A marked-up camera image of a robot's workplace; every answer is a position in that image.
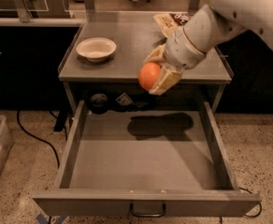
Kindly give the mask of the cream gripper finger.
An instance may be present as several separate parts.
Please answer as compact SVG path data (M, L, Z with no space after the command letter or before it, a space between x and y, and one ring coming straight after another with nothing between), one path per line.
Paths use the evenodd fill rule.
M165 44L155 48L144 60L144 63L164 63L165 62Z
M163 64L161 72L157 80L149 90L149 94L162 95L174 85L176 85L182 77L182 72L178 67L170 64Z

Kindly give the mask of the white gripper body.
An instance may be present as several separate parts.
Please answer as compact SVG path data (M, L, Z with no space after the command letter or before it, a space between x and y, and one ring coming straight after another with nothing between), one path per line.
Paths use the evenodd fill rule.
M193 69L206 58L206 54L191 44L182 27L178 27L165 42L164 57L180 69Z

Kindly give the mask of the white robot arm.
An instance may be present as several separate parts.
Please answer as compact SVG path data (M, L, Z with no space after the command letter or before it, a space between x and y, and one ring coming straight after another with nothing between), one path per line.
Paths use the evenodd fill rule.
M246 30L257 34L273 51L273 0L209 0L152 51L139 71L138 82L150 94L161 95L211 49Z

